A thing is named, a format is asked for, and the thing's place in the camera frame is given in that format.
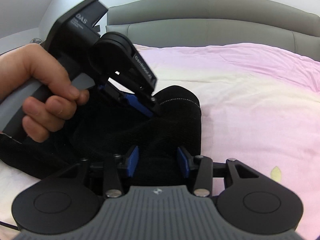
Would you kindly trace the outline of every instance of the black round disk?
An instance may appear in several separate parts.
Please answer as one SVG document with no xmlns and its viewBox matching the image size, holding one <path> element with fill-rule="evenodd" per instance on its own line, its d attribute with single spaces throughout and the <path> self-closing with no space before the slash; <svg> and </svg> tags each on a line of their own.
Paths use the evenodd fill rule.
<svg viewBox="0 0 320 240">
<path fill-rule="evenodd" d="M 303 206 L 297 195 L 276 182 L 239 179 L 219 195 L 217 210 L 243 231 L 273 235 L 295 229 Z"/>
<path fill-rule="evenodd" d="M 276 211 L 281 201 L 276 196 L 269 192 L 252 192 L 243 199 L 244 206 L 252 212 L 260 214 L 268 214 Z"/>
<path fill-rule="evenodd" d="M 43 180 L 22 191 L 12 203 L 20 229 L 55 235 L 87 224 L 99 211 L 97 196 L 72 179 Z"/>
</svg>

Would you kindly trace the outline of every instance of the gray plastic housing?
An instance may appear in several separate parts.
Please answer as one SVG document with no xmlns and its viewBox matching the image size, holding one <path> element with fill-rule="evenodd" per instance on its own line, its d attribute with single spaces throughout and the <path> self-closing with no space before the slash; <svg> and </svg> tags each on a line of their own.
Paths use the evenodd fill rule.
<svg viewBox="0 0 320 240">
<path fill-rule="evenodd" d="M 85 226 L 61 235 L 22 230 L 15 240 L 302 240 L 294 230 L 263 236 L 226 222 L 210 198 L 196 197 L 185 185 L 130 187 L 107 199 Z"/>
</svg>

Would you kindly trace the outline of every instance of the pink blanket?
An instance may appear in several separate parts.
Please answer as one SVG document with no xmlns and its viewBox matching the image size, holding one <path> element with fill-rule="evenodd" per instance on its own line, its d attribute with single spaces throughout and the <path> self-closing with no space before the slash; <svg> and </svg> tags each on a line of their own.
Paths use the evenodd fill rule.
<svg viewBox="0 0 320 240">
<path fill-rule="evenodd" d="M 160 79 L 194 92 L 202 109 L 202 154 L 237 158 L 294 191 L 297 232 L 320 235 L 320 63 L 259 44 L 138 47 Z M 223 183 L 214 181 L 214 191 Z"/>
</svg>

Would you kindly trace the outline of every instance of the white stitching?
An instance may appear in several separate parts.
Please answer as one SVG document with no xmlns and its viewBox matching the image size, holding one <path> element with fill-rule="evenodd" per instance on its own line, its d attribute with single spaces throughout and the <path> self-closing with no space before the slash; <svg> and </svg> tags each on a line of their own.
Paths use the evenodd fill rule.
<svg viewBox="0 0 320 240">
<path fill-rule="evenodd" d="M 197 103 L 195 103 L 194 101 L 192 101 L 190 99 L 186 99 L 186 98 L 172 98 L 172 99 L 161 102 L 160 105 L 163 105 L 164 103 L 172 101 L 172 100 L 186 100 L 186 101 L 190 101 L 190 102 L 194 103 L 196 106 L 198 106 Z"/>
</svg>

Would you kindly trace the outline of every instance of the gray headboard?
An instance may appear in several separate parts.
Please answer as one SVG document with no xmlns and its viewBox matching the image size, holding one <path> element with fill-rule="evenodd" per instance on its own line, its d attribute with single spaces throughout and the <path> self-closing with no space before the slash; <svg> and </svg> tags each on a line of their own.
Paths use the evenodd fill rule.
<svg viewBox="0 0 320 240">
<path fill-rule="evenodd" d="M 320 17 L 269 0 L 141 0 L 110 7 L 106 30 L 150 47 L 251 42 L 320 61 Z"/>
</svg>

